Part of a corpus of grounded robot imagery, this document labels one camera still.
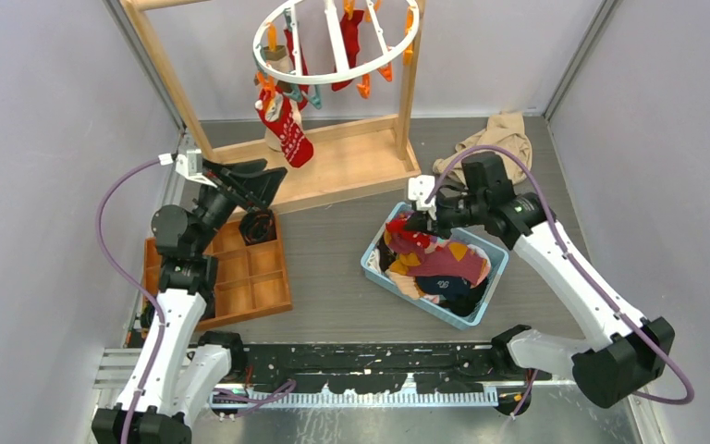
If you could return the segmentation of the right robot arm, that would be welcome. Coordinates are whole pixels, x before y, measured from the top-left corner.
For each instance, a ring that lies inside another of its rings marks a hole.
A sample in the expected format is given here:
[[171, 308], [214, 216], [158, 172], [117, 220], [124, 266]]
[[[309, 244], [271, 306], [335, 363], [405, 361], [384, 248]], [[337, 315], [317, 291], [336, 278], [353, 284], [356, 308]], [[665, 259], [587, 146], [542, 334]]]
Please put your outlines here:
[[618, 296], [581, 257], [541, 194], [515, 192], [501, 156], [480, 153], [461, 166], [466, 185], [451, 196], [434, 176], [409, 179], [410, 228], [448, 237], [456, 228], [483, 227], [535, 270], [584, 335], [560, 338], [517, 325], [491, 340], [494, 373], [510, 380], [532, 369], [569, 378], [601, 408], [658, 379], [675, 339], [672, 325], [648, 319]]

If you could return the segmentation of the red white patterned sock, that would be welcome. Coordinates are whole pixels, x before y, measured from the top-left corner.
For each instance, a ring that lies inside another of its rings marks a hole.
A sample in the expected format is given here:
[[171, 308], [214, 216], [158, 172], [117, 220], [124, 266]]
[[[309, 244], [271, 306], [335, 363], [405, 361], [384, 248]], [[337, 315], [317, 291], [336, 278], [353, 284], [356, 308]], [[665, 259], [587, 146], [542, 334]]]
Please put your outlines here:
[[293, 100], [277, 92], [275, 100], [268, 111], [260, 109], [259, 96], [255, 102], [255, 110], [262, 123], [265, 120], [274, 121], [277, 119], [283, 123], [284, 128], [281, 136], [282, 154], [292, 167], [300, 168], [312, 159], [314, 149], [312, 142], [308, 139], [304, 129], [296, 119], [294, 104]]

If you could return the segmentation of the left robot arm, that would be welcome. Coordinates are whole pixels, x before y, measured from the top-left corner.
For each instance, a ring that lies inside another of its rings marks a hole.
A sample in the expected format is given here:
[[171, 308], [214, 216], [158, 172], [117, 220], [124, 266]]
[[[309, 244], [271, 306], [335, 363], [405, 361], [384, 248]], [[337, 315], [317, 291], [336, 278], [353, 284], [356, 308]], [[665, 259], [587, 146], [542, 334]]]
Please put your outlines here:
[[[157, 293], [151, 294], [114, 258], [104, 242], [104, 208], [127, 179], [153, 166], [173, 166], [184, 179], [201, 183], [195, 206], [167, 204], [153, 214], [151, 230], [161, 257]], [[96, 237], [105, 259], [153, 307], [153, 320], [126, 386], [113, 406], [92, 419], [99, 443], [189, 443], [192, 427], [208, 407], [220, 381], [239, 381], [247, 368], [239, 335], [206, 333], [187, 357], [200, 320], [215, 308], [218, 260], [206, 249], [237, 208], [267, 212], [288, 171], [265, 159], [219, 164], [161, 154], [119, 178], [99, 203]]]

